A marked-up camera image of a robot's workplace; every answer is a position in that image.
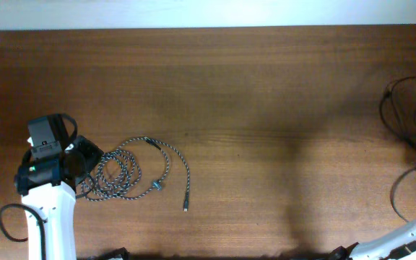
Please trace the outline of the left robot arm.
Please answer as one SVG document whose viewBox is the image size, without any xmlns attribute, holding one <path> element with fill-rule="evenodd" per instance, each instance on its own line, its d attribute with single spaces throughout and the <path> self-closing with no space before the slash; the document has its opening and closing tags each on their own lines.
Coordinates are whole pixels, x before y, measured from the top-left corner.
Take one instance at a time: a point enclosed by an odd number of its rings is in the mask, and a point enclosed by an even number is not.
<svg viewBox="0 0 416 260">
<path fill-rule="evenodd" d="M 75 259 L 74 208 L 92 190 L 77 187 L 90 179 L 104 153 L 65 113 L 33 119 L 28 131 L 30 148 L 14 178 L 27 220 L 28 256 Z"/>
</svg>

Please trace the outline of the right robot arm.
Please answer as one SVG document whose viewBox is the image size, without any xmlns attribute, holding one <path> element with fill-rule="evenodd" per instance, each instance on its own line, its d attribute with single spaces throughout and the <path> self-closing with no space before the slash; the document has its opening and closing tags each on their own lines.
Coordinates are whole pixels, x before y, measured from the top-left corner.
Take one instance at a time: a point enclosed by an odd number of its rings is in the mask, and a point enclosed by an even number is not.
<svg viewBox="0 0 416 260">
<path fill-rule="evenodd" d="M 326 260 L 408 260 L 416 259 L 416 219 L 385 236 L 347 248 L 334 249 Z"/>
</svg>

